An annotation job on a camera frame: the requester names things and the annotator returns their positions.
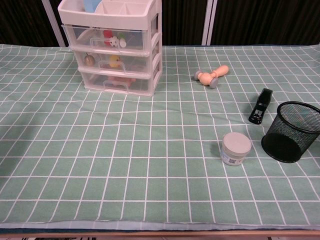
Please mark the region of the red toy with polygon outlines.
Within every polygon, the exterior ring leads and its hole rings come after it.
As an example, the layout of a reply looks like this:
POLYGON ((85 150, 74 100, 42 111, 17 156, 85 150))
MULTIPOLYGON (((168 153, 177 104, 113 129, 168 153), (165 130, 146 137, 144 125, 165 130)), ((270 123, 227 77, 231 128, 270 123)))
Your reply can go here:
POLYGON ((104 30, 103 31, 103 36, 104 36, 104 39, 105 39, 104 44, 106 46, 111 46, 110 39, 113 37, 112 31, 111 30, 104 30))

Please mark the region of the green white toy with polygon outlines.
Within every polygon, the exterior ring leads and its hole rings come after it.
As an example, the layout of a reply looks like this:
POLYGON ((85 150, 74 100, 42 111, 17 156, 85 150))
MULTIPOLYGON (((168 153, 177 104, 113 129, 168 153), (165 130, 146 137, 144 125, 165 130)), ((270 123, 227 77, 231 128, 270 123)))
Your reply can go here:
POLYGON ((120 47, 121 47, 121 48, 125 48, 125 47, 127 46, 125 34, 122 33, 122 32, 119 32, 119 33, 117 34, 117 37, 118 37, 118 39, 119 39, 119 45, 120 45, 120 47))

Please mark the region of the clear drawer with ball toys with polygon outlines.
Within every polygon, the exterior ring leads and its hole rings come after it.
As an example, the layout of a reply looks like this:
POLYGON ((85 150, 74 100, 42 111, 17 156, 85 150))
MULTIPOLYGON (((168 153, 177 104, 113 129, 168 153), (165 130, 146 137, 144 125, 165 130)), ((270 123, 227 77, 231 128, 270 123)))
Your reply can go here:
POLYGON ((64 24, 62 27, 69 46, 74 50, 141 56, 148 53, 150 41, 145 31, 71 24, 64 24))

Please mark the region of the black stapler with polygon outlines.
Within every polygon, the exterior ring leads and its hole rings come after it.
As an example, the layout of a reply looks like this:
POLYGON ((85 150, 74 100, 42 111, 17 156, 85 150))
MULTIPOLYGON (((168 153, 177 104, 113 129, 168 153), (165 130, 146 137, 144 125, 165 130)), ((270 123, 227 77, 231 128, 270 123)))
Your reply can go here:
POLYGON ((273 91, 268 88, 263 88, 259 97, 257 98, 256 104, 248 118, 248 120, 256 125, 260 125, 263 121, 265 111, 267 110, 271 99, 273 91))

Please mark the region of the white jar grey lid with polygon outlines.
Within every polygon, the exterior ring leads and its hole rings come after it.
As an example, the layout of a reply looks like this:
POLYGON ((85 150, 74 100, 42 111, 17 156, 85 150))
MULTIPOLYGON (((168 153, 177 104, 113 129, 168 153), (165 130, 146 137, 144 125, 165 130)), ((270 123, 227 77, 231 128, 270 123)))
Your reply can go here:
POLYGON ((246 135, 239 132, 229 132, 222 139, 221 160, 230 166, 241 165, 251 148, 252 143, 246 135))

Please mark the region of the clear drawer with pink toy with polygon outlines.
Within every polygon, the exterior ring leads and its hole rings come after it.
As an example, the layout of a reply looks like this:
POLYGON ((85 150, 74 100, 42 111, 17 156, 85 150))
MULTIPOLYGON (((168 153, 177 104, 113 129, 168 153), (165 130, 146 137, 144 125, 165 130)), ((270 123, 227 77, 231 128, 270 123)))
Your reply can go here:
POLYGON ((87 72, 80 72, 84 87, 86 89, 104 91, 104 92, 120 92, 125 94, 134 94, 134 95, 149 95, 151 92, 149 90, 149 80, 148 79, 136 79, 130 87, 125 87, 123 85, 114 86, 108 81, 110 75, 103 74, 94 74, 87 72))

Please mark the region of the white partition post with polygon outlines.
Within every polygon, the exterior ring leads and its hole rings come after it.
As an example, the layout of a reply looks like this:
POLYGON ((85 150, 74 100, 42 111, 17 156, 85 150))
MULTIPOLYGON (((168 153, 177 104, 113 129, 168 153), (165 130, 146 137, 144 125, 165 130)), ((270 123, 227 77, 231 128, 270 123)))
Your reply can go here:
POLYGON ((60 31, 60 27, 58 25, 50 0, 41 0, 41 1, 59 46, 65 47, 66 44, 63 39, 63 35, 60 31))
POLYGON ((207 0, 205 18, 202 33, 202 46, 210 46, 214 31, 214 22, 217 10, 218 0, 207 0))

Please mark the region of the green checkered tablecloth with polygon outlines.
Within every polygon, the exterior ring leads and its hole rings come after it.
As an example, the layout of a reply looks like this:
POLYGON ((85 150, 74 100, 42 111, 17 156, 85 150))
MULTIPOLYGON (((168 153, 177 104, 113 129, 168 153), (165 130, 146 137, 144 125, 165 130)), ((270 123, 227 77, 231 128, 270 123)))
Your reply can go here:
POLYGON ((162 50, 153 96, 84 88, 68 48, 0 44, 0 233, 320 230, 320 137, 291 164, 261 139, 279 104, 320 108, 320 44, 162 50), (226 65, 216 88, 194 79, 226 65), (249 116, 272 90, 262 123, 249 116), (251 141, 221 159, 224 135, 251 141))

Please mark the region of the yellow toy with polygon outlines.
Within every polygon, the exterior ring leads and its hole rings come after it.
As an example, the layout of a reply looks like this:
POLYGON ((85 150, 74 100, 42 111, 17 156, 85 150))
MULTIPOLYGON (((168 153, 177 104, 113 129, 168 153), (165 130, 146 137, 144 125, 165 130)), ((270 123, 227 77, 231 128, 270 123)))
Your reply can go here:
POLYGON ((110 55, 109 56, 109 66, 111 68, 118 68, 121 66, 120 64, 121 60, 118 55, 110 55))

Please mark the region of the white curved plastic piece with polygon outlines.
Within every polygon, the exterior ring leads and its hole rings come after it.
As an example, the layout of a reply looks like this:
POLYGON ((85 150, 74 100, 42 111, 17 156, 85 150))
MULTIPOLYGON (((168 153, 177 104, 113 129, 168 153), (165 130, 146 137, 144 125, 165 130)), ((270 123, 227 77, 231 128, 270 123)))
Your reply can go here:
POLYGON ((90 45, 90 40, 94 37, 94 31, 92 29, 84 30, 78 37, 77 37, 77 44, 79 45, 90 45))

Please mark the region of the blue foam block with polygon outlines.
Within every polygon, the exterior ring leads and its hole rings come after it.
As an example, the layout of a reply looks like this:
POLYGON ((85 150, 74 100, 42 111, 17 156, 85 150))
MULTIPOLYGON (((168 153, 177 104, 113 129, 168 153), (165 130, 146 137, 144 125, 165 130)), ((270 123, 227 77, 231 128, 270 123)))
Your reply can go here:
POLYGON ((102 0, 83 0, 84 10, 87 13, 94 13, 102 0))

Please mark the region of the white plastic drawer cabinet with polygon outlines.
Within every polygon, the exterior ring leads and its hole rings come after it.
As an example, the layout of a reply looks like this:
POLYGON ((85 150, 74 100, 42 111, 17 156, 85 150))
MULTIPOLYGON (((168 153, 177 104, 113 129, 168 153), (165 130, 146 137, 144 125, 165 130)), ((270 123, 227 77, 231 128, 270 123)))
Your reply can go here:
POLYGON ((58 13, 63 25, 99 27, 116 30, 145 31, 149 47, 146 55, 123 55, 117 52, 79 50, 92 53, 113 54, 148 58, 147 72, 120 72, 94 70, 78 66, 78 71, 115 77, 149 80, 148 95, 153 95, 162 75, 162 0, 101 0, 94 13, 85 12, 83 0, 61 0, 58 13))

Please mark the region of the black mesh pen cup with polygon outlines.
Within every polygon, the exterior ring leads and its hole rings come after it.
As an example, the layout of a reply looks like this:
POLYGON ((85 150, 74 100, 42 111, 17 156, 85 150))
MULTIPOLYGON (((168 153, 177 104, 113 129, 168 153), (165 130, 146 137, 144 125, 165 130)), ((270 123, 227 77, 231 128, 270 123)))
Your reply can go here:
POLYGON ((320 136, 320 109, 299 101, 287 101, 261 139, 263 150, 273 159, 295 163, 320 136))

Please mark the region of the clear plastic drawer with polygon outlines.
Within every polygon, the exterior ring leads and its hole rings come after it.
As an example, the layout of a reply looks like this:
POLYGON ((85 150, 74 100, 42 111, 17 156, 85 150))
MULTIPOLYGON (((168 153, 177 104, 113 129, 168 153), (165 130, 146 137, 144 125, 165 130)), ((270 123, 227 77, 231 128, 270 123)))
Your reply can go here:
POLYGON ((126 55, 118 55, 118 54, 108 54, 108 53, 95 53, 88 51, 74 51, 76 56, 78 66, 84 68, 91 68, 94 70, 103 70, 103 71, 114 71, 114 72, 137 72, 143 73, 147 72, 147 57, 140 56, 126 56, 126 55), (86 55, 92 55, 95 58, 94 66, 86 66, 84 64, 84 58, 86 55), (109 65, 109 57, 110 55, 117 55, 120 57, 120 67, 110 67, 109 65))

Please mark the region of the wooden massage roller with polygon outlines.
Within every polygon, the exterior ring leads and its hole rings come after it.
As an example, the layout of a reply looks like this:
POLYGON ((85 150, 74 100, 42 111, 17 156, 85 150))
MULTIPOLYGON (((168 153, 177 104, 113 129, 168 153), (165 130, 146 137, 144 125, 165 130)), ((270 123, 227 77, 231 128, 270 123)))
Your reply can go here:
POLYGON ((211 89, 215 89, 219 83, 219 77, 226 75, 228 72, 229 67, 227 65, 221 65, 212 72, 198 70, 194 74, 194 79, 204 86, 209 86, 211 89))

